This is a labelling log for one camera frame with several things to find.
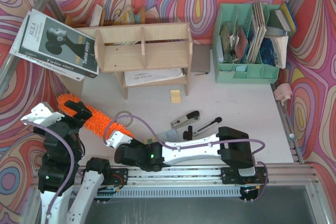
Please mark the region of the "orange microfiber duster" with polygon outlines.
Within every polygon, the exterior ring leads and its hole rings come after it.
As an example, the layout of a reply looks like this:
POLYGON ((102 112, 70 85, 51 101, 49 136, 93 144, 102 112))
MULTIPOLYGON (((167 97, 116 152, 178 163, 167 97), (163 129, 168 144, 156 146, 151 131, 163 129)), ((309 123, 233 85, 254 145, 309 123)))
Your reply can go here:
MULTIPOLYGON (((80 99, 73 94, 61 94, 57 98, 58 107, 61 111, 63 111, 66 115, 73 116, 75 111, 71 109, 66 109, 65 102, 71 100, 73 102, 79 102, 80 99)), ((93 131, 99 137, 104 136, 105 129, 107 128, 108 124, 112 121, 111 118, 103 114, 102 112, 94 109, 93 107, 84 104, 91 112, 92 117, 86 121, 84 126, 88 129, 93 131)))

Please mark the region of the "large black-cover book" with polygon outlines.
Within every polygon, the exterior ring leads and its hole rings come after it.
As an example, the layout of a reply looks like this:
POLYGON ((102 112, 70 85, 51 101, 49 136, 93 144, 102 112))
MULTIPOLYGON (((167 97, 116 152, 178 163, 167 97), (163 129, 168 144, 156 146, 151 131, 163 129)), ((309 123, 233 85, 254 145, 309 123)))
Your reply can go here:
POLYGON ((99 74, 94 44, 92 37, 32 9, 24 18, 10 53, 81 81, 99 74))

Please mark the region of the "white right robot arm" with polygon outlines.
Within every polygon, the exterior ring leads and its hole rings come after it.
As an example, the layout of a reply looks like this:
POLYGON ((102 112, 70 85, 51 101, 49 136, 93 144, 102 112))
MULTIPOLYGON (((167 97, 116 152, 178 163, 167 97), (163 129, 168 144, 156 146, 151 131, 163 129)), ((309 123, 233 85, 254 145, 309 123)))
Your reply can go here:
POLYGON ((244 141, 249 135, 230 127, 223 126, 217 134, 185 142, 144 144, 119 131, 113 135, 109 144, 115 149, 114 161, 146 172, 159 172, 163 167, 192 160, 220 159, 237 169, 241 177, 256 174, 250 143, 244 141))

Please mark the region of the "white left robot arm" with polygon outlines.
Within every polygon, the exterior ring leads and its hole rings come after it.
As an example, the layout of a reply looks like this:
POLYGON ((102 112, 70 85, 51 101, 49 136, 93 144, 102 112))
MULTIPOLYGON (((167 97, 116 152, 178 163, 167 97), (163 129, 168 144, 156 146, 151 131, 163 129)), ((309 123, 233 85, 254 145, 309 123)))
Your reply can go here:
POLYGON ((111 174, 107 159, 91 158, 83 170, 75 200, 69 204, 78 162, 85 154, 79 130, 92 112, 82 102, 68 100, 65 106, 74 110, 75 115, 48 112, 33 128, 34 133, 45 138, 46 152, 38 171, 42 223, 84 223, 99 187, 111 174))

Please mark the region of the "wooden bookshelf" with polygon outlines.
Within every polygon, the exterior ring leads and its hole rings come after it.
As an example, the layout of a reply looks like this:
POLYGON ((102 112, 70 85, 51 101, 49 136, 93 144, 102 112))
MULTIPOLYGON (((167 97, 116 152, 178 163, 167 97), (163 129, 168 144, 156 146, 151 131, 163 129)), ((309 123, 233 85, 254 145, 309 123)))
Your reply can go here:
POLYGON ((95 57, 101 72, 114 72, 123 97, 129 86, 125 72, 183 68, 182 80, 156 81, 154 85, 183 84, 187 89, 193 55, 188 23, 162 23, 98 27, 95 57))

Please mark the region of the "gold scientific calculator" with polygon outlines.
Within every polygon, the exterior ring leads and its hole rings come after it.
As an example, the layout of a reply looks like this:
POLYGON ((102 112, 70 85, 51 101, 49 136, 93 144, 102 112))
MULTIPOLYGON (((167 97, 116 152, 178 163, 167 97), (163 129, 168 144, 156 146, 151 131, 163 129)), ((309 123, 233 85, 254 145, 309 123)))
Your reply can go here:
MULTIPOLYGON (((166 132, 163 132, 163 133, 159 133, 157 134, 157 137, 160 141, 162 142, 181 142, 181 138, 179 137, 178 133, 177 133, 177 130, 175 129, 172 129, 172 130, 169 130, 169 131, 166 131, 166 132)), ((151 144, 151 143, 154 143, 156 142, 157 139, 152 136, 146 140, 144 140, 144 143, 145 144, 151 144)))

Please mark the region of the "black plastic clip piece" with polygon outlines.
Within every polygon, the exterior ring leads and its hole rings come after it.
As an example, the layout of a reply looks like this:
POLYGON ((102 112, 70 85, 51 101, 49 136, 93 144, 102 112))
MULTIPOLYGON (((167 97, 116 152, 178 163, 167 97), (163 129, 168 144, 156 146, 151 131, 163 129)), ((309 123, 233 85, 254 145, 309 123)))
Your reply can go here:
POLYGON ((183 139, 186 141, 191 141, 193 139, 193 127, 188 126, 187 130, 183 132, 183 139))

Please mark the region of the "white paper booklet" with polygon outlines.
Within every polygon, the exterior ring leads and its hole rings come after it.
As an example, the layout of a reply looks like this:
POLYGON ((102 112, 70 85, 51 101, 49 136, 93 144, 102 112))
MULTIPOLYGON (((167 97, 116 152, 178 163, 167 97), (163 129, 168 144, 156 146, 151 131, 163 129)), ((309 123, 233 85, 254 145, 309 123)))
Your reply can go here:
POLYGON ((126 86, 137 86, 157 81, 178 79, 184 76, 186 76, 184 68, 126 71, 124 73, 124 81, 126 86))

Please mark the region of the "grey and black stapler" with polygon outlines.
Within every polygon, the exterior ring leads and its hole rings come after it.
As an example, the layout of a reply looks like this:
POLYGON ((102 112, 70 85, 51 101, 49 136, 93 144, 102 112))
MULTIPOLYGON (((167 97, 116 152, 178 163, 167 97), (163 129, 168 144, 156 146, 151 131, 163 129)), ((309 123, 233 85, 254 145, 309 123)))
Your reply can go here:
POLYGON ((171 122, 172 129, 179 129, 181 127, 193 124, 200 120, 200 112, 199 111, 192 111, 174 121, 171 122))

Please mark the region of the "yellow sticky note pad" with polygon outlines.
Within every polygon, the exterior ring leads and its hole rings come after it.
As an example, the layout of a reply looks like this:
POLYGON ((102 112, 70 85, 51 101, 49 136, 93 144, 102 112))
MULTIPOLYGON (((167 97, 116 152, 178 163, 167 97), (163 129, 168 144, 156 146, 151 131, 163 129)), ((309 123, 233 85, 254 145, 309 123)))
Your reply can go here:
POLYGON ((171 103, 181 103, 180 89, 170 90, 171 103))

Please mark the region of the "black stapler remover tool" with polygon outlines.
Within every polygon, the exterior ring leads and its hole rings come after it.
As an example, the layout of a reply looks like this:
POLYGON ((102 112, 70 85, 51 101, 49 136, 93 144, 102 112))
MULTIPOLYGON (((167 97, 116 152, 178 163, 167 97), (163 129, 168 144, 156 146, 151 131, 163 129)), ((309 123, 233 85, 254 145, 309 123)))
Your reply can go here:
POLYGON ((210 127, 214 126, 215 124, 220 123, 221 121, 222 121, 221 117, 216 117, 215 119, 207 122, 206 124, 200 126, 196 130, 194 130, 193 131, 193 136, 197 136, 197 135, 201 134, 202 132, 208 130, 210 127))

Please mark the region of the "pencil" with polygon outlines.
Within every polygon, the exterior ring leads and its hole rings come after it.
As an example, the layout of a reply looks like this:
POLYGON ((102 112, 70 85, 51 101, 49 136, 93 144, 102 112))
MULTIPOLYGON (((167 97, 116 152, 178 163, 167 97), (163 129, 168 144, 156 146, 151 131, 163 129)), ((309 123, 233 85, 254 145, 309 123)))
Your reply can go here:
POLYGON ((209 72, 196 73, 194 76, 203 76, 207 74, 209 74, 209 72))

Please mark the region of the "grey notebook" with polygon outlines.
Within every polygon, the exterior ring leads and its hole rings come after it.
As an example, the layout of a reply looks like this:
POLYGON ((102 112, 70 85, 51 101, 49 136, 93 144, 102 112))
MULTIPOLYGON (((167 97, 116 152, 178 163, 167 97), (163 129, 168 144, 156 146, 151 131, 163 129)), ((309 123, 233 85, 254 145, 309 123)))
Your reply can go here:
POLYGON ((210 45, 193 45, 191 72, 210 72, 210 45))

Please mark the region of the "red brown booklet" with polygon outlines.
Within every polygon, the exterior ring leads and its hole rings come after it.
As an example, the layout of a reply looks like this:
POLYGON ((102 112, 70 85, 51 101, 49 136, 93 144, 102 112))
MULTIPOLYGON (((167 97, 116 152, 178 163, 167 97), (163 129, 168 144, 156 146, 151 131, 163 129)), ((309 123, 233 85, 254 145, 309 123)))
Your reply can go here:
POLYGON ((244 29, 242 26, 239 26, 239 30, 237 32, 237 38, 238 38, 238 42, 236 43, 236 47, 235 47, 235 53, 236 53, 236 57, 241 60, 247 50, 247 46, 248 46, 248 39, 245 35, 244 29))

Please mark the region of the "green desk organizer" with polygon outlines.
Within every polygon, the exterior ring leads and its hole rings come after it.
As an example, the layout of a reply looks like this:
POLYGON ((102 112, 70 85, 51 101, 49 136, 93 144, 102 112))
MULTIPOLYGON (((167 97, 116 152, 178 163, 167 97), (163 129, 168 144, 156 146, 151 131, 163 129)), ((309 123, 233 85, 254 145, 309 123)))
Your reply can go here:
POLYGON ((266 24, 275 5, 220 4, 212 36, 217 83, 272 84, 279 68, 262 61, 266 24))

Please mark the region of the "pink plastic piggy toy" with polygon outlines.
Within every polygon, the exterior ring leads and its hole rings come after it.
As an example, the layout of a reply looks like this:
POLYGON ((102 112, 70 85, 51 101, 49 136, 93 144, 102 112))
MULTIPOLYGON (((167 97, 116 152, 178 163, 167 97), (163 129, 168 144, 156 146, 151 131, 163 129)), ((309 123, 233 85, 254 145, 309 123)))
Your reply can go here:
POLYGON ((280 84, 274 91, 274 97, 277 101, 280 101, 282 105, 287 100, 290 100, 292 96, 292 88, 289 83, 280 84))

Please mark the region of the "blue and yellow book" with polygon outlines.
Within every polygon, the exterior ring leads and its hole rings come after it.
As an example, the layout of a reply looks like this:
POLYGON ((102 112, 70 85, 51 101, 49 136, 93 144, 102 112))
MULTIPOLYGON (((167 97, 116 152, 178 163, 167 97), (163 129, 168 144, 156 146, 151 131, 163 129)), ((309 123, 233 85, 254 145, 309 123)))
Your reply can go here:
POLYGON ((286 2, 282 2, 278 8, 269 10, 267 31, 273 35, 288 34, 292 36, 297 31, 297 24, 286 2))

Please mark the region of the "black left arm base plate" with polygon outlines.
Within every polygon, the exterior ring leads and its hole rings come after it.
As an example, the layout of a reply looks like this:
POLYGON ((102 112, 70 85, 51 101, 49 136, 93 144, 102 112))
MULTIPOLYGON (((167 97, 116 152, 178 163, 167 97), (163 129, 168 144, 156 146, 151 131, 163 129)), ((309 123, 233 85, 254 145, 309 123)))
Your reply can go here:
POLYGON ((94 201, 96 204, 106 204, 113 196, 128 183, 129 170, 127 168, 112 168, 110 175, 99 187, 94 201))

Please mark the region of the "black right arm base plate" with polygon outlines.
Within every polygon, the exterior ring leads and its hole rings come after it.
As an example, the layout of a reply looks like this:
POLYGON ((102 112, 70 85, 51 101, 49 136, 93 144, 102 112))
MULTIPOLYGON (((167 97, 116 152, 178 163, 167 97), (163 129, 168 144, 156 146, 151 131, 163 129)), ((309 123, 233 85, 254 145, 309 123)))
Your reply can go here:
POLYGON ((222 184, 238 186, 239 199, 246 204, 253 204, 260 199, 269 183, 268 168, 264 163, 262 166, 255 168, 255 174, 252 176, 242 176, 239 174, 238 169, 229 167, 222 167, 220 172, 222 184))

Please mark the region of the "aluminium front rail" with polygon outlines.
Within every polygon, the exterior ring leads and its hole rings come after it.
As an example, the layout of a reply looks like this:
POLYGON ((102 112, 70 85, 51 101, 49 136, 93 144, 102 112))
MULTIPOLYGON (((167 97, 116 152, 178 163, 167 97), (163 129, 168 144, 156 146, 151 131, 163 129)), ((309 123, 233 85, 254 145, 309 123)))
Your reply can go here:
MULTIPOLYGON (((165 168, 160 172, 128 168, 128 183, 116 196, 240 195, 238 186, 222 184, 221 168, 219 166, 181 166, 165 168)), ((314 186, 319 183, 314 169, 306 165, 267 166, 267 168, 269 173, 267 186, 314 186)), ((83 177, 76 176, 73 191, 79 191, 82 179, 83 177)))

